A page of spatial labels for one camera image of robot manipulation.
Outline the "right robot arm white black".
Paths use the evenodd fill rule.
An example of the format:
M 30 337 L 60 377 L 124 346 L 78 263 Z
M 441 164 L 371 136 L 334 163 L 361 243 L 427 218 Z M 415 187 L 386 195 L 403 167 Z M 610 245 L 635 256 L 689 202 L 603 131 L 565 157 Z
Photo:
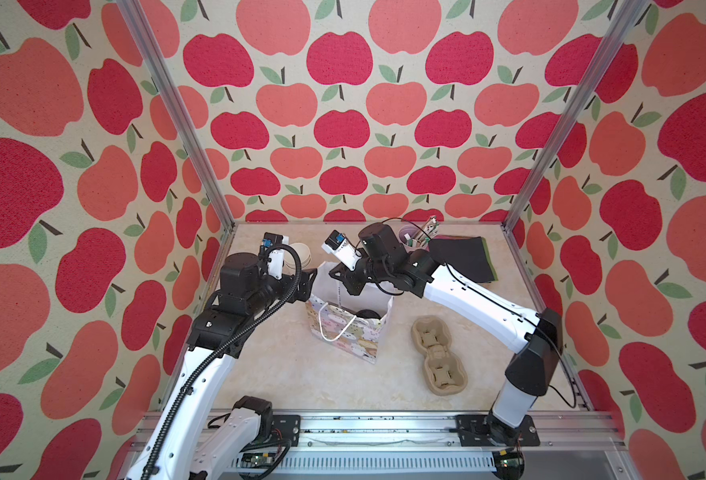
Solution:
M 462 255 L 455 263 L 440 256 L 441 244 L 436 240 L 430 240 L 426 249 L 406 250 L 384 222 L 366 226 L 358 238 L 361 245 L 354 247 L 344 234 L 333 231 L 323 244 L 324 251 L 339 261 L 331 278 L 340 281 L 349 294 L 360 294 L 368 283 L 388 282 L 401 292 L 462 315 L 513 352 L 485 424 L 493 444 L 515 445 L 526 414 L 548 392 L 561 361 L 560 315 L 550 308 L 537 312 L 517 305 L 464 275 L 462 268 L 485 256 L 479 237 L 445 240 L 445 245 Z

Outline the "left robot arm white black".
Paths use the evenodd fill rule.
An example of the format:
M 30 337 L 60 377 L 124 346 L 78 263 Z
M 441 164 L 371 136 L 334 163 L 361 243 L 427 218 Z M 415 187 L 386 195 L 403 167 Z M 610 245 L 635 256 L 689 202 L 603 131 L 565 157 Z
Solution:
M 300 259 L 287 240 L 268 233 L 258 253 L 226 257 L 219 288 L 193 321 L 172 394 L 129 479 L 217 479 L 241 451 L 270 434 L 272 406 L 242 398 L 207 440 L 200 435 L 215 397 L 253 331 L 285 304 L 305 301 L 315 270 L 283 273 L 283 261 Z

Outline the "cartoon animal paper gift bag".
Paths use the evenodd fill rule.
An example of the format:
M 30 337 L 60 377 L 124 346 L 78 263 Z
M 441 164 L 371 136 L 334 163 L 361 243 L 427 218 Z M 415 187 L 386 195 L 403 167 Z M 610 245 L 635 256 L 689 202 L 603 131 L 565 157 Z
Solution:
M 317 269 L 311 296 L 305 302 L 310 331 L 327 344 L 375 364 L 392 317 L 394 298 L 371 284 L 366 285 L 359 296 L 349 295 L 329 276 L 334 266 L 333 262 L 324 262 Z M 358 318 L 356 312 L 362 309 L 374 310 L 382 318 Z

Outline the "stack of white paper cups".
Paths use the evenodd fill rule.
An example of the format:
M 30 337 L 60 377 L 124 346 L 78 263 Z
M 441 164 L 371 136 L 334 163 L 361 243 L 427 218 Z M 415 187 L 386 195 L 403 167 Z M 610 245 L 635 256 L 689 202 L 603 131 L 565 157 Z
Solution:
M 291 247 L 296 251 L 300 259 L 301 269 L 308 268 L 312 260 L 310 248 L 306 244 L 300 242 L 291 244 Z

